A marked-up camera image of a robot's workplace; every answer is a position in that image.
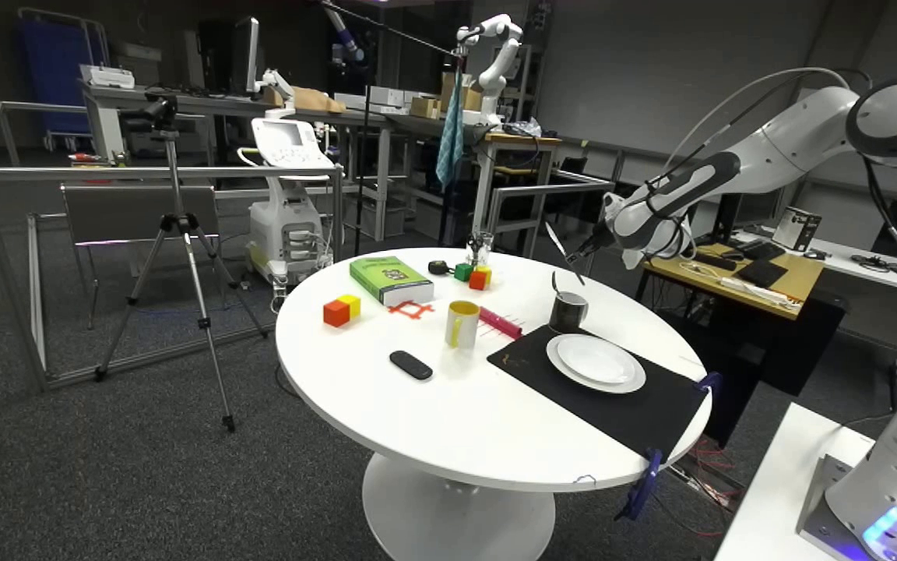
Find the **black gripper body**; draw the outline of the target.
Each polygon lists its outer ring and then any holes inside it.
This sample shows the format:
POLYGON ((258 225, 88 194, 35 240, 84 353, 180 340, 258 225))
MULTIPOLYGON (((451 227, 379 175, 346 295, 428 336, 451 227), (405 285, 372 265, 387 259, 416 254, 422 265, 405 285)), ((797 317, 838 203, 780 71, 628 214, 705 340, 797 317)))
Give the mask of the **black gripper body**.
POLYGON ((610 225, 609 221, 594 221, 590 227, 590 235, 575 242, 572 255, 585 259, 585 255, 592 255, 592 254, 597 254, 597 248, 605 248, 610 242, 614 242, 610 225))

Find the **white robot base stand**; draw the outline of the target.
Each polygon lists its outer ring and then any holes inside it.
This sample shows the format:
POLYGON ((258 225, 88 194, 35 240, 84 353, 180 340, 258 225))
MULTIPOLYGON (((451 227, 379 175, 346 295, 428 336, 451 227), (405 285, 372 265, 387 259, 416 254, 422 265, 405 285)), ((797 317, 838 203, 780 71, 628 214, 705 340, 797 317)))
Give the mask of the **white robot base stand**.
POLYGON ((791 405, 718 561, 897 561, 897 414, 870 440, 791 405))

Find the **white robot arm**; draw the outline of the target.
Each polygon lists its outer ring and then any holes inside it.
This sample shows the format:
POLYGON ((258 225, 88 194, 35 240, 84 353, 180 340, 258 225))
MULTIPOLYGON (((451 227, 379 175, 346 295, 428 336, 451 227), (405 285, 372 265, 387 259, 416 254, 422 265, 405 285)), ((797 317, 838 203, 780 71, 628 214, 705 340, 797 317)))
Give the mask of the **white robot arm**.
MULTIPOLYGON (((880 189, 880 169, 897 171, 897 79, 865 95, 818 87, 714 157, 659 171, 628 196, 605 194, 602 231, 625 269, 675 255, 698 203, 789 187, 845 154, 862 160, 870 189, 880 189)), ((816 500, 816 511, 828 517, 832 555, 897 561, 897 412, 862 460, 816 500)))

